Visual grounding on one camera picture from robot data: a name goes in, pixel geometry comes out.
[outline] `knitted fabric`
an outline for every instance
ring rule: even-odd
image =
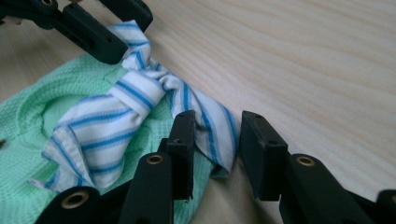
[[[34,223],[55,193],[35,188],[27,180],[48,179],[57,166],[41,158],[41,150],[59,118],[80,99],[108,91],[127,71],[117,65],[82,56],[0,105],[0,223]],[[105,193],[131,179],[139,158],[157,151],[173,124],[165,99],[151,111],[125,152],[125,167]],[[201,201],[214,165],[196,150],[193,200],[176,202],[175,223],[187,223]]]

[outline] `wooden surface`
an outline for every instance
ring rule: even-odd
[[[152,55],[229,107],[265,116],[288,142],[375,200],[396,189],[396,1],[145,1]],[[82,4],[103,24],[118,20]],[[0,26],[0,102],[83,51],[32,22]],[[240,160],[210,180],[192,223],[281,222],[252,199]]]

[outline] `light wood tabletop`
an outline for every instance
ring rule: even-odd
[[[345,189],[396,189],[396,1],[153,1],[152,56],[241,118],[263,115],[289,152],[320,159]],[[104,25],[119,20],[81,3]],[[30,21],[0,26],[0,102],[84,51]],[[280,223],[238,159],[210,180],[192,223]]]

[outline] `wooden table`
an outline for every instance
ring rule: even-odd
[[[145,2],[165,67],[239,118],[265,116],[291,153],[322,160],[346,189],[370,200],[395,189],[395,1]],[[98,2],[82,5],[118,22]],[[0,102],[84,53],[29,21],[0,26],[0,39]],[[192,223],[280,220],[277,203],[253,200],[237,160],[228,179],[210,180]]]

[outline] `green cloth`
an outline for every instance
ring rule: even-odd
[[[127,71],[120,64],[82,56],[42,77],[35,85],[0,105],[0,223],[34,223],[55,193],[31,186],[27,180],[48,179],[57,165],[41,158],[41,150],[61,116],[80,99],[105,93]],[[151,111],[125,152],[120,179],[102,193],[134,176],[141,156],[155,152],[173,124],[166,99]],[[201,201],[214,165],[198,150],[194,155],[193,200],[175,203],[175,223],[190,221]]]

